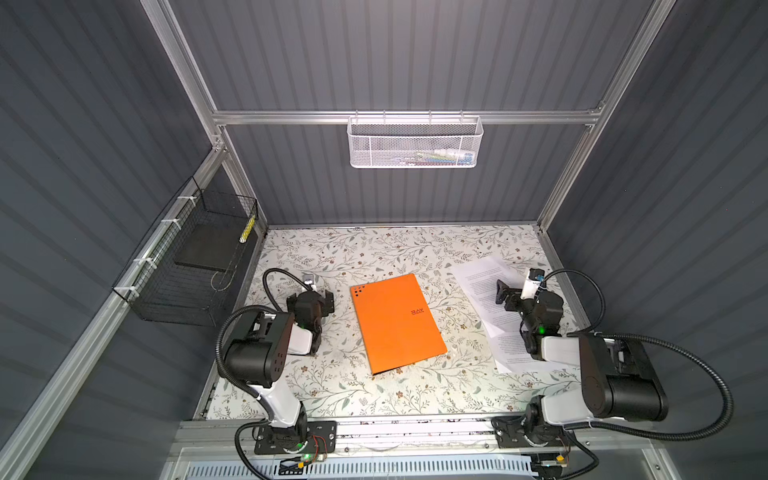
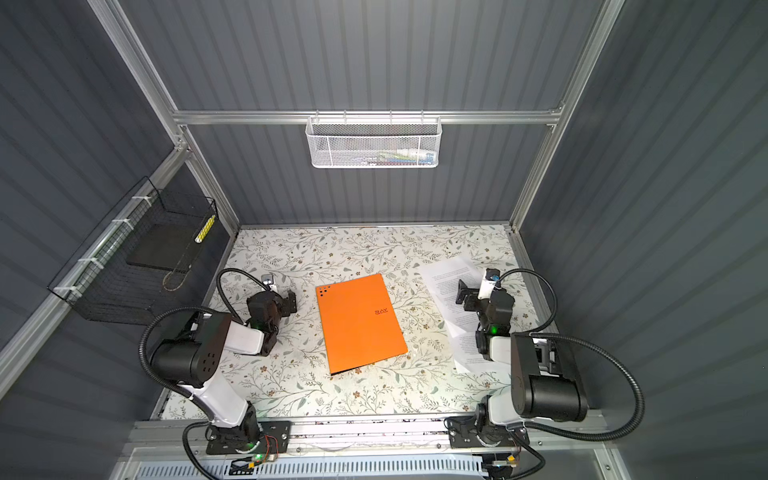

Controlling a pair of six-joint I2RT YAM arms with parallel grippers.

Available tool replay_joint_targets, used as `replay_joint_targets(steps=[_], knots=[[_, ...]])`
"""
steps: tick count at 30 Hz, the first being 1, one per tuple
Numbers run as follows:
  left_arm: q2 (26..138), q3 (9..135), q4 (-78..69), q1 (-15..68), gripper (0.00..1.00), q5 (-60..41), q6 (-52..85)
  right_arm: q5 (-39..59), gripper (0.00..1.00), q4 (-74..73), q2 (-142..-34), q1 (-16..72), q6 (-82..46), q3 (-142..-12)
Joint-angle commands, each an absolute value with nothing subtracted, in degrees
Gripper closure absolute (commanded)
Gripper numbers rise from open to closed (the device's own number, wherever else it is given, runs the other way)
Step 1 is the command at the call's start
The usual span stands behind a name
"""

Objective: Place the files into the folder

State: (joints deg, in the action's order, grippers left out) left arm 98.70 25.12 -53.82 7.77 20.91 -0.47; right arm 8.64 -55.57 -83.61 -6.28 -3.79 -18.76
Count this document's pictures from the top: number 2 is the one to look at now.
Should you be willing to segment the orange folder black inside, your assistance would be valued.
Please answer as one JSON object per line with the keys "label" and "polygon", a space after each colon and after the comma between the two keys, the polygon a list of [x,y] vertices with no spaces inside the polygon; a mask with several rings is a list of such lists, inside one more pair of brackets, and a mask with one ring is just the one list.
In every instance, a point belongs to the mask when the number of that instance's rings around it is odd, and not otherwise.
{"label": "orange folder black inside", "polygon": [[332,375],[408,352],[380,274],[321,285],[316,295]]}

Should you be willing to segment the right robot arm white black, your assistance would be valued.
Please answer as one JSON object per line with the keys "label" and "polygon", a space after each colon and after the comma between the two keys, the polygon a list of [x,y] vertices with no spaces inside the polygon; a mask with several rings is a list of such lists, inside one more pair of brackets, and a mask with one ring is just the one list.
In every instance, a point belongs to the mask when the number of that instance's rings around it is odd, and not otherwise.
{"label": "right robot arm white black", "polygon": [[514,298],[496,285],[496,271],[478,288],[458,282],[455,303],[475,313],[478,326],[471,340],[481,359],[507,367],[510,385],[488,395],[475,409],[467,430],[486,446],[507,440],[506,429],[518,421],[544,418],[580,422],[588,411],[586,394],[570,347],[562,342],[513,332]]}

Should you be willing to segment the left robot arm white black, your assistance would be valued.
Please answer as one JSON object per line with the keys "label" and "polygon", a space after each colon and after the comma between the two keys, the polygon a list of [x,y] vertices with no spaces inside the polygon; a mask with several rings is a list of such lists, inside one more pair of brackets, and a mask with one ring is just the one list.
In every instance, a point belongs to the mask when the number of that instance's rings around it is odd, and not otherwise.
{"label": "left robot arm white black", "polygon": [[[180,307],[157,316],[143,331],[138,355],[142,369],[154,381],[190,400],[205,415],[207,452],[251,453],[276,442],[264,433],[255,407],[238,394],[219,371],[223,353],[266,357],[277,343],[280,321],[297,312],[293,291],[284,295],[262,291],[247,300],[250,318],[244,324],[233,315],[207,307]],[[153,350],[148,340],[165,319],[191,316],[173,338]]]}

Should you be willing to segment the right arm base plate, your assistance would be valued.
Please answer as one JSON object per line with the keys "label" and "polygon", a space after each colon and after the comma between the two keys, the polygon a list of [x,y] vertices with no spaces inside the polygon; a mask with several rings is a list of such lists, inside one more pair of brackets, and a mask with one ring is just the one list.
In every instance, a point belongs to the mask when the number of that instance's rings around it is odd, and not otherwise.
{"label": "right arm base plate", "polygon": [[443,420],[450,446],[454,449],[510,448],[519,449],[520,440],[529,442],[524,429],[508,430],[504,426],[484,423],[475,415],[450,416]]}

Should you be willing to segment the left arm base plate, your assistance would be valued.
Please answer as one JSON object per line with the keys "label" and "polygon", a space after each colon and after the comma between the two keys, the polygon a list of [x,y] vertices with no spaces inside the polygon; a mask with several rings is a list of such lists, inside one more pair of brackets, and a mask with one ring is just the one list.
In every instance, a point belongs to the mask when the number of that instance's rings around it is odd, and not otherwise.
{"label": "left arm base plate", "polygon": [[205,436],[208,455],[277,455],[287,451],[292,423],[289,421],[260,422],[247,427],[209,427]]}

